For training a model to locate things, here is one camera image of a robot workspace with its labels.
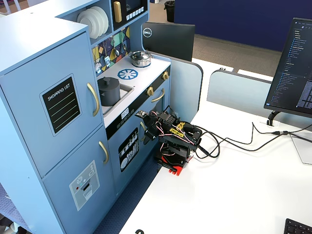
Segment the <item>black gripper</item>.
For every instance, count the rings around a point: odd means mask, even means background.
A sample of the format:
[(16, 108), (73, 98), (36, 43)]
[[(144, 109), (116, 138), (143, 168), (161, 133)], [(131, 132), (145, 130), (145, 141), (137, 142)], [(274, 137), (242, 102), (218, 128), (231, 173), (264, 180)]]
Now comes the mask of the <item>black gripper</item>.
[(158, 135), (161, 133), (160, 130), (156, 126), (156, 122), (158, 121), (158, 116), (155, 114), (148, 114), (147, 115), (147, 124), (146, 124), (146, 131), (144, 132), (144, 140), (143, 144), (147, 144), (150, 140), (155, 140)]

